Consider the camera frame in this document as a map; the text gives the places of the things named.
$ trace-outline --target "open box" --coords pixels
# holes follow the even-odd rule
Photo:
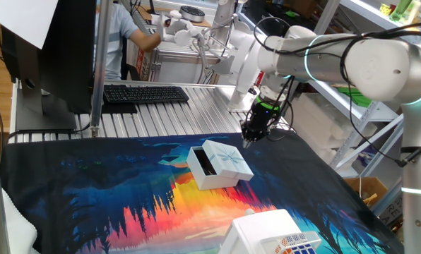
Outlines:
[[[202,147],[191,147],[187,164],[200,190],[233,187],[253,177],[236,147],[211,140]]]

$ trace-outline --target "white robotic arm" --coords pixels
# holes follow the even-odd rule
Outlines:
[[[152,22],[157,25],[162,41],[174,42],[179,46],[187,46],[192,37],[202,36],[190,21],[182,19],[179,11],[170,11],[169,17],[160,13],[153,16]]]
[[[341,40],[296,54],[278,53],[352,36],[316,36],[310,32],[291,27],[286,39],[269,37],[266,40],[266,46],[274,50],[263,48],[258,64],[266,72],[267,85],[253,103],[250,118],[242,122],[244,142],[249,144],[264,137],[268,131],[265,126],[277,120],[274,119],[278,115],[275,108],[285,100],[284,96],[279,96],[283,77],[293,75],[300,80],[346,83],[341,75],[339,57],[346,53],[346,76],[364,96],[402,104],[401,152],[403,158],[407,158],[402,161],[405,165],[402,189],[405,253],[421,253],[421,47],[398,40],[368,39],[354,44],[350,44],[352,40]],[[410,158],[417,151],[419,156]]]

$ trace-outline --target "aluminum slat table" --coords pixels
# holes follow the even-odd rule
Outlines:
[[[219,96],[216,87],[232,85],[195,85],[173,83],[149,83],[141,81],[106,80],[105,84],[130,86],[179,86],[190,97],[188,102],[168,102],[136,105],[137,114],[102,114],[100,137],[137,138],[167,135],[198,135],[212,133],[240,133],[240,121],[244,113],[230,113]],[[13,87],[10,132],[16,130],[17,85]],[[76,115],[77,130],[90,123],[88,114]],[[55,140],[90,138],[90,129],[76,134],[33,133],[20,134],[9,143],[27,143]]]

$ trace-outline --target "computer monitor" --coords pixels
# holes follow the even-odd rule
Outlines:
[[[42,49],[2,28],[6,67],[22,84],[18,131],[73,130],[74,113],[90,113],[95,20],[96,0],[59,0]]]

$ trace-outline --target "white paper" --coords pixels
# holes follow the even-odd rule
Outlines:
[[[58,0],[0,0],[0,23],[42,49]]]

